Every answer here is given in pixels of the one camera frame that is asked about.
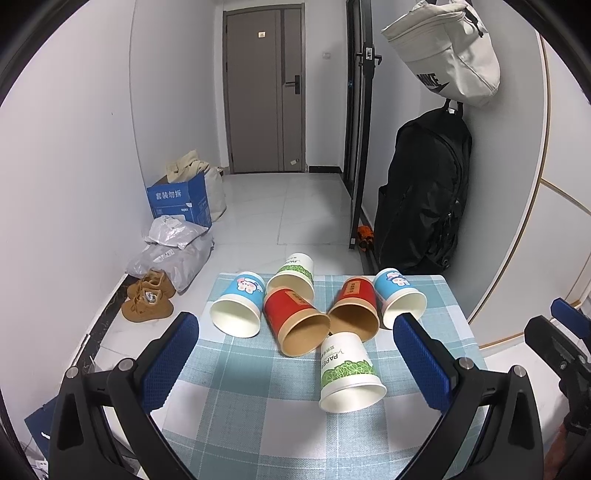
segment shoe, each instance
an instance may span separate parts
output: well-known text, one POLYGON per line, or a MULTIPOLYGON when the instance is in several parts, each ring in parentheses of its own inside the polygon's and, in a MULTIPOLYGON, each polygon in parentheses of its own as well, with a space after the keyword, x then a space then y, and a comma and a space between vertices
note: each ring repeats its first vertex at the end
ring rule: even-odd
POLYGON ((142 287, 133 299, 126 301, 121 307, 123 316, 135 323, 165 319, 173 314, 173 310, 173 304, 162 290, 146 287, 142 287))
POLYGON ((166 273, 158 272, 156 270, 150 270, 146 275, 144 275, 144 278, 127 287, 127 296, 130 299, 134 299, 141 287, 151 288, 153 290, 162 290, 162 294, 168 299, 172 298, 177 292, 174 289, 173 284, 168 279, 166 273))

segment blue cardboard box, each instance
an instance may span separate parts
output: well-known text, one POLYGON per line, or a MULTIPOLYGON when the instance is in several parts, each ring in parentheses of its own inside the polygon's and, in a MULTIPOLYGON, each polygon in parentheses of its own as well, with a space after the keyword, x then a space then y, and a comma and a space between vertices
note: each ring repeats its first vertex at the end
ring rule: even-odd
POLYGON ((163 177, 146 191, 154 218, 171 215, 206 228, 211 227, 212 216, 209 213, 203 172, 181 183, 168 183, 163 177))

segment table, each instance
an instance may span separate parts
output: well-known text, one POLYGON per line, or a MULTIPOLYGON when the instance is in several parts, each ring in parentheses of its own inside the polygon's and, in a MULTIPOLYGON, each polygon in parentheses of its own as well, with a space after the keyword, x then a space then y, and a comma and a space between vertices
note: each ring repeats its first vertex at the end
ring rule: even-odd
MULTIPOLYGON (((271 274, 261 275, 265 281, 271 274)), ((395 478, 440 413, 431 410, 396 349, 392 331, 365 343, 388 389, 372 407, 327 414, 320 399, 318 351, 283 356, 265 319, 249 339, 212 324, 209 309, 235 274, 220 274, 199 316, 199 341, 167 402, 163 434, 199 480, 381 480, 395 478)), ((347 276, 314 278, 314 305, 325 312, 347 276)), ((454 357, 485 369, 470 327, 445 279, 408 278, 428 300, 420 323, 454 357)), ((479 409, 448 476, 463 468, 480 431, 479 409)))

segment door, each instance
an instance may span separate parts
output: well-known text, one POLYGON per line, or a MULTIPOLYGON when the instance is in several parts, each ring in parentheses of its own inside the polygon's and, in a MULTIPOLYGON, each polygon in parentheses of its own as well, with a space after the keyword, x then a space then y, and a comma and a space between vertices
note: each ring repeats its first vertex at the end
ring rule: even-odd
POLYGON ((361 215, 369 147, 372 81, 375 63, 371 0, 347 0, 349 83, 343 182, 351 195, 349 248, 355 247, 361 215))
POLYGON ((301 6, 225 12, 225 104, 233 173, 303 171, 301 6))

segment blue paper cup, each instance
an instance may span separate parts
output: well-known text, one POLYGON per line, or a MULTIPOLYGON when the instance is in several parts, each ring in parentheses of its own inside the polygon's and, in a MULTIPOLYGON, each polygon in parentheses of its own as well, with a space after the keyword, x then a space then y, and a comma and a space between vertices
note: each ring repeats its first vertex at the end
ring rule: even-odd
POLYGON ((418 320, 427 309, 425 294, 414 288, 395 268, 380 271, 374 278, 374 288, 387 329, 394 327, 398 315, 411 313, 418 320))
POLYGON ((221 297, 213 302, 213 324, 234 337, 254 337, 261 329, 265 282, 253 272, 238 274, 221 297))

